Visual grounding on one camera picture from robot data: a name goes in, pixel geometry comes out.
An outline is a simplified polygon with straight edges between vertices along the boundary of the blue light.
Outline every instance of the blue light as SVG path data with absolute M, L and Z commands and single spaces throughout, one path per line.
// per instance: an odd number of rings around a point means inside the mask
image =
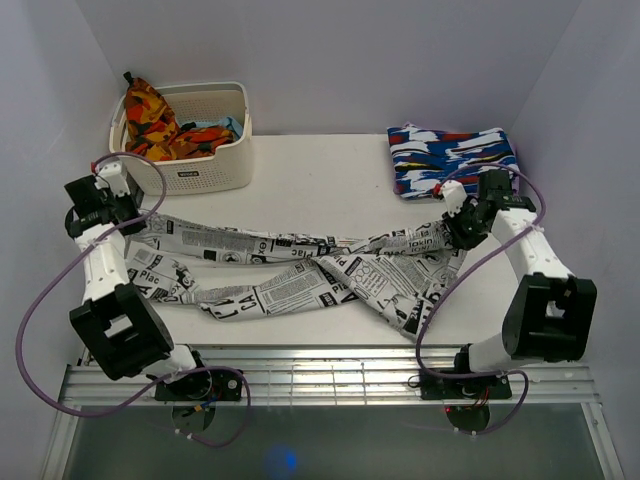
M 287 467 L 289 470 L 294 471 L 298 466 L 298 459 L 296 458 L 296 454 L 292 451 L 288 451 L 284 457 L 287 460 Z
M 265 452 L 265 467 L 271 480 L 289 480 L 298 468 L 298 456 L 289 447 L 275 445 Z

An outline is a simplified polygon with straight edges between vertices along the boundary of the white wall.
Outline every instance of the white wall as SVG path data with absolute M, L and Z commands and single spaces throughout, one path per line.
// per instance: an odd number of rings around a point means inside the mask
M 579 0 L 76 0 L 114 73 L 235 79 L 259 133 L 512 125 Z
M 23 312 L 73 255 L 63 185 L 106 150 L 117 83 L 73 0 L 6 0 L 0 15 L 0 478 L 36 478 L 54 412 L 22 384 L 13 356 Z M 46 301 L 27 331 L 28 365 L 57 396 L 79 352 L 68 311 L 82 273 Z
M 587 350 L 629 479 L 640 478 L 640 7 L 585 0 L 513 128 L 545 233 L 598 303 Z

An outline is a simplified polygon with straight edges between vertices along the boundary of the blue patterned cloth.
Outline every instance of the blue patterned cloth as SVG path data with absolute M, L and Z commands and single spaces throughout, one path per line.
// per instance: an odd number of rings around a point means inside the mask
M 516 157 L 501 128 L 477 133 L 424 130 L 415 125 L 387 129 L 396 172 L 395 192 L 412 200 L 433 196 L 433 188 L 463 165 L 478 165 L 454 177 L 467 193 L 478 190 L 478 174 L 484 163 L 517 168 Z

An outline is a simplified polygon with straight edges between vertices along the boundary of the cloth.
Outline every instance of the cloth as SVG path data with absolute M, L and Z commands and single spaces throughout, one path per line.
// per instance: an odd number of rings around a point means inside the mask
M 516 157 L 501 128 L 476 133 L 449 133 L 424 130 L 412 124 L 387 129 L 396 175 L 395 192 L 413 200 L 433 196 L 433 189 L 447 175 L 464 165 L 477 169 L 454 177 L 467 193 L 478 190 L 478 174 L 483 163 L 501 163 L 517 168 Z M 517 187 L 517 177 L 511 174 Z
M 236 140 L 240 139 L 240 137 L 242 137 L 242 134 L 244 132 L 244 128 L 242 128 L 242 125 L 240 125 L 240 123 L 238 123 L 238 121 L 233 117 L 221 118 L 216 123 L 211 123 L 211 122 L 193 122 L 193 123 L 195 123 L 196 128 L 224 127 L 227 130 L 231 130 L 234 133 Z
M 205 128 L 197 128 L 194 122 L 180 127 L 173 109 L 156 89 L 128 73 L 125 78 L 129 81 L 124 99 L 128 152 L 156 162 L 200 158 L 213 155 L 220 145 L 238 140 L 229 121 Z
M 129 278 L 146 298 L 197 305 L 223 321 L 361 300 L 411 338 L 455 279 L 465 254 L 451 247 L 442 221 L 358 240 L 211 228 L 155 214 L 130 238 L 137 248 L 127 260 Z M 171 253 L 217 264 L 295 263 L 260 285 L 204 289 Z

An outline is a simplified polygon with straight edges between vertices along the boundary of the metal frame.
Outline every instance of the metal frame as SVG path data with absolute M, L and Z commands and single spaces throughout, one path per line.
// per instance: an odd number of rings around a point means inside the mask
M 582 412 L 589 427 L 591 440 L 596 449 L 600 466 L 606 480 L 622 480 L 624 474 L 618 461 L 616 450 L 609 435 L 609 429 L 602 415 L 602 404 L 583 403 Z
M 343 406 L 343 405 L 443 405 L 424 401 L 419 390 L 409 386 L 418 374 L 415 350 L 411 347 L 291 348 L 291 347 L 194 347 L 207 365 L 242 370 L 251 385 L 256 406 Z M 459 347 L 425 347 L 425 364 L 448 368 Z M 602 470 L 607 480 L 622 479 L 609 431 L 602 416 L 589 367 L 579 363 L 539 364 L 524 368 L 531 380 L 526 403 L 581 404 Z M 523 387 L 519 376 L 510 379 L 513 397 L 493 404 L 514 404 Z M 60 399 L 77 407 L 112 406 L 140 390 L 145 377 L 109 380 L 94 361 L 69 367 Z M 447 404 L 466 403 L 447 400 Z M 153 399 L 153 389 L 133 405 L 164 406 Z M 234 405 L 246 405 L 246 401 Z M 43 478 L 62 478 L 71 450 L 77 419 L 59 414 Z

